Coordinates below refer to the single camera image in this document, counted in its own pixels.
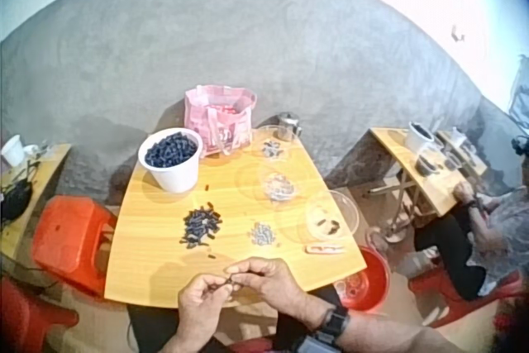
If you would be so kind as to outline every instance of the white bucket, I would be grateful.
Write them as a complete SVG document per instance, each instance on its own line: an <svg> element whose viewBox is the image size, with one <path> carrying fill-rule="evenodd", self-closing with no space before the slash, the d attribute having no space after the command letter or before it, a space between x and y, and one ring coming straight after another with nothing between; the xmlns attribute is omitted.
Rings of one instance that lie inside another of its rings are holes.
<svg viewBox="0 0 529 353"><path fill-rule="evenodd" d="M2 148L2 156L11 167L17 167L24 159L26 154L20 141L20 136L12 136L6 145Z"/></svg>
<svg viewBox="0 0 529 353"><path fill-rule="evenodd" d="M187 159L182 164L174 165L173 167L167 167L161 169L153 167L145 162L145 155L148 149L152 148L154 144L162 141L166 136L172 136L177 132L181 132L195 144L197 144L197 151L190 159ZM143 144L141 144L138 150L138 159L141 165L150 171L155 177L156 182L160 187L171 193L182 193L187 192L198 180L198 161L200 160L200 154L202 153L203 142L200 135L193 130L187 128L168 128L166 130L158 131L152 136L148 136Z"/></svg>
<svg viewBox="0 0 529 353"><path fill-rule="evenodd" d="M417 129L412 124L413 123L410 122L410 128L407 132L406 140L404 140L404 146L406 146L414 154L418 155L424 149L426 149L428 145L433 144L434 140L433 135L425 127L421 126L421 128L430 135L429 139L417 131Z"/></svg>

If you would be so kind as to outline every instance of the leg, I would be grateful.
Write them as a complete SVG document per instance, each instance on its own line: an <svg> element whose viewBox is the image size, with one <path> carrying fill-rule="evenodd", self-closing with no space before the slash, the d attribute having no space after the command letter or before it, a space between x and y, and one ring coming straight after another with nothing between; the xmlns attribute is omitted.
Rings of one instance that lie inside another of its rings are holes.
<svg viewBox="0 0 529 353"><path fill-rule="evenodd" d="M179 311L163 308L145 308L126 305L140 353L156 353L174 335L179 325ZM212 338L201 350L215 353L230 351L220 341Z"/></svg>
<svg viewBox="0 0 529 353"><path fill-rule="evenodd" d="M469 301L478 297L485 280L485 269L466 265L472 254L472 245L466 235L458 220L448 215L417 230L415 248L425 250L436 246L455 290Z"/></svg>
<svg viewBox="0 0 529 353"><path fill-rule="evenodd" d="M340 297L332 284L309 292L324 301L341 306ZM310 331L298 320L280 313L278 315L278 326L274 337L274 350L291 350L293 344L302 336L308 335Z"/></svg>

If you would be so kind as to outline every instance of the wristwatch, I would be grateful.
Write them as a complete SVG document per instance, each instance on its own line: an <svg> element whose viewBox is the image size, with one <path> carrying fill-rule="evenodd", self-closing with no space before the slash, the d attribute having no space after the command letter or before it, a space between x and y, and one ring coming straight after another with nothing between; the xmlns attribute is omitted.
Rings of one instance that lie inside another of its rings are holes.
<svg viewBox="0 0 529 353"><path fill-rule="evenodd" d="M349 324L349 311L343 307L327 310L323 324L316 330L314 337L319 341L334 346L336 339Z"/></svg>

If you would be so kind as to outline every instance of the wooden table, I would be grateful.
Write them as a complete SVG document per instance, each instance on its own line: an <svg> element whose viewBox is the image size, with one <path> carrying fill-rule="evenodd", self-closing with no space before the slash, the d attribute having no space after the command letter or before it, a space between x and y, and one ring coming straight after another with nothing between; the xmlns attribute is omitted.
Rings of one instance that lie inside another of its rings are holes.
<svg viewBox="0 0 529 353"><path fill-rule="evenodd" d="M307 291L364 269L364 259L350 234L341 241L344 254L304 252L304 246L315 241L307 231L307 201L316 193L326 192L326 185L303 145L294 142L287 160L277 164L266 160L258 149L254 145L230 157L214 155L201 160L198 183L185 194L162 191L150 173L137 164L112 241L105 298L176 308L179 290L194 275L223 274L228 265L253 255L283 258ZM288 203L270 202L260 182L269 168L284 172L299 188L299 195ZM207 241L209 247L188 250L179 244L183 218L189 210L206 207L207 202L222 215L221 230L215 240ZM329 212L337 211L330 197L321 205ZM256 222L272 227L276 234L273 245L252 244L250 230ZM231 305L257 300L253 292L242 289Z"/></svg>
<svg viewBox="0 0 529 353"><path fill-rule="evenodd" d="M417 155L404 146L404 139L407 135L406 129L372 128L371 132L403 168L400 185L389 188L389 190L399 189L399 207L394 221L400 211L404 189L410 186L418 186L419 188L416 189L415 197L412 200L413 206L415 207L417 204L418 193L421 192L439 217L447 214L457 204L452 192L459 182L466 179L459 170L449 171L444 166L444 155L430 150L425 154L433 164L441 164L444 169L441 169L439 174L423 177L415 169Z"/></svg>
<svg viewBox="0 0 529 353"><path fill-rule="evenodd" d="M33 194L26 211L17 218L13 223L4 227L2 230L2 254L11 260L17 260L18 246L26 231L27 223L31 218L31 214L39 202L46 186L51 181L55 171L68 154L70 144L54 145L50 150L44 154L40 159L40 165L33 177ZM14 178L26 168L26 162L10 169L7 173L2 175L2 187L9 185Z"/></svg>
<svg viewBox="0 0 529 353"><path fill-rule="evenodd" d="M449 149L454 152L459 160L463 162L465 169L467 169L475 178L479 179L481 175L487 170L487 165L479 158L479 156L463 150L461 145L454 145L448 131L438 131L437 135L449 146Z"/></svg>

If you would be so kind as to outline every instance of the pink bag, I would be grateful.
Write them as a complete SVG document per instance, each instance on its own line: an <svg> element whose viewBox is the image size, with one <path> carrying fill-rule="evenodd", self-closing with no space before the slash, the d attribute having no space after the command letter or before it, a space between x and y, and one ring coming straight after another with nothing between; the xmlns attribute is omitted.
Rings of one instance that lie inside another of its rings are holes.
<svg viewBox="0 0 529 353"><path fill-rule="evenodd" d="M251 110L257 97L246 88L197 86L185 93L185 127L203 139L202 156L251 142Z"/></svg>

